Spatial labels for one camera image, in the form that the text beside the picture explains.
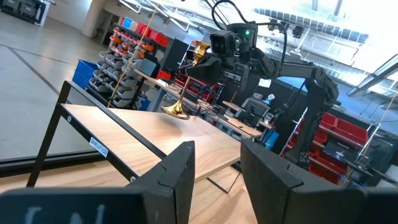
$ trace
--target gray floor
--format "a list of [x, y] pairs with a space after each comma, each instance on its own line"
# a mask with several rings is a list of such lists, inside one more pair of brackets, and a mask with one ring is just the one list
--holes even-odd
[[[37, 155], [63, 81], [78, 59], [95, 62], [103, 49], [53, 19], [37, 27], [0, 12], [0, 160]], [[75, 93], [69, 100], [87, 104]], [[61, 119], [50, 153], [89, 149]]]

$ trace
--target workbench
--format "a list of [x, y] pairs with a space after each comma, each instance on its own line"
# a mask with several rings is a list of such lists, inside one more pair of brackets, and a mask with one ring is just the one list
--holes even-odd
[[[71, 88], [95, 106], [66, 104]], [[39, 178], [61, 117], [107, 161], [45, 170]], [[243, 177], [230, 167], [240, 158], [240, 142], [196, 116], [181, 120], [164, 113], [108, 109], [70, 82], [62, 86], [26, 186], [34, 187], [37, 183], [40, 187], [124, 187], [184, 141], [195, 142], [190, 223], [219, 219], [225, 223], [237, 219], [255, 223]], [[26, 179], [26, 174], [0, 179], [0, 192], [22, 187]], [[231, 207], [236, 202], [240, 205]]]
[[[173, 95], [178, 99], [180, 97], [179, 89], [180, 87], [177, 85], [170, 85], [167, 86], [164, 82], [161, 80], [156, 80], [155, 78], [151, 78], [150, 76], [140, 72], [139, 70], [134, 70], [138, 75], [140, 75], [146, 84], [148, 85], [155, 85], [159, 87], [159, 90], [156, 94], [155, 100], [149, 105], [148, 111], [153, 111], [156, 112], [159, 109], [160, 103], [163, 100], [163, 97], [166, 93]], [[198, 100], [198, 103], [194, 103], [186, 98], [183, 98], [184, 104], [188, 105], [191, 108], [199, 109], [198, 104], [201, 106], [202, 109], [208, 109], [211, 107], [211, 105], [201, 99]], [[225, 116], [228, 121], [225, 121], [223, 119], [220, 119], [217, 117], [217, 115], [213, 114], [208, 114], [208, 117], [210, 117], [213, 121], [216, 121], [223, 126], [226, 126], [229, 131], [227, 133], [229, 135], [232, 135], [232, 131], [236, 131], [240, 135], [242, 135], [244, 138], [258, 138], [262, 135], [262, 133], [254, 128], [251, 128], [244, 123], [238, 121], [236, 118], [232, 118], [229, 116]]]

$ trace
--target table frame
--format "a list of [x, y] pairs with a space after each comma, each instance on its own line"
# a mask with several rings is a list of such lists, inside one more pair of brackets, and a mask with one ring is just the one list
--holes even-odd
[[[135, 129], [133, 129], [130, 125], [128, 125], [125, 121], [119, 118], [116, 114], [114, 114], [111, 110], [109, 110], [107, 107], [101, 104], [97, 99], [95, 99], [85, 90], [81, 89], [78, 85], [76, 85], [73, 82], [64, 81], [61, 92], [58, 96], [57, 103], [55, 104], [55, 108], [51, 116], [49, 126], [47, 127], [47, 130], [45, 132], [42, 145], [36, 157], [26, 187], [35, 186], [37, 179], [39, 178], [40, 171], [43, 169], [47, 153], [49, 151], [53, 136], [55, 134], [58, 122], [60, 121], [61, 117], [65, 118], [68, 121], [68, 123], [70, 123], [72, 127], [75, 128], [79, 132], [79, 134], [81, 134], [88, 142], [90, 142], [91, 139], [95, 139], [105, 149], [107, 149], [108, 154], [105, 159], [108, 160], [111, 163], [111, 165], [115, 167], [116, 170], [118, 170], [118, 172], [120, 172], [128, 181], [133, 182], [139, 177], [137, 173], [135, 173], [127, 164], [125, 164], [122, 160], [120, 160], [120, 158], [117, 155], [115, 155], [115, 153], [113, 153], [111, 149], [109, 149], [105, 144], [103, 144], [100, 139], [98, 139], [88, 128], [82, 125], [82, 123], [79, 122], [79, 120], [76, 119], [74, 115], [71, 114], [63, 106], [63, 104], [67, 102], [69, 92], [72, 88], [75, 89], [77, 92], [79, 92], [81, 95], [83, 95], [87, 100], [89, 100], [92, 104], [94, 104], [97, 108], [99, 108], [103, 113], [109, 116], [114, 122], [120, 125], [120, 127], [122, 127], [129, 134], [131, 134], [131, 136], [136, 138], [141, 144], [143, 144], [146, 148], [148, 148], [151, 152], [153, 152], [157, 157], [159, 157], [160, 159], [164, 159], [167, 156], [164, 152], [162, 152], [159, 148], [153, 145], [149, 140], [147, 140], [144, 136], [139, 134]], [[238, 179], [239, 174], [228, 191], [222, 188], [216, 182], [212, 181], [209, 177], [206, 179], [209, 180], [213, 185], [218, 187], [221, 191], [228, 194], [229, 191], [232, 189], [233, 185], [235, 184], [236, 180]]]

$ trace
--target computer monitor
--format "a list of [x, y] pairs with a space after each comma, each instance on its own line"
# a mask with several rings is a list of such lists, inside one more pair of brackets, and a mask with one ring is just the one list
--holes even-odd
[[270, 109], [269, 106], [266, 105], [264, 102], [252, 98], [247, 98], [242, 104], [242, 107], [246, 111], [252, 111], [252, 113], [262, 118], [265, 117]]

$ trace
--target blue box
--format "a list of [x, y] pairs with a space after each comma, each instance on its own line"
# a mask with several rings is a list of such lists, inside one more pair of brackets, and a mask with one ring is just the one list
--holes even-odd
[[79, 60], [72, 81], [80, 86], [82, 89], [85, 89], [86, 86], [89, 84], [90, 78], [93, 77], [94, 70], [96, 69], [97, 64], [87, 62], [85, 60]]

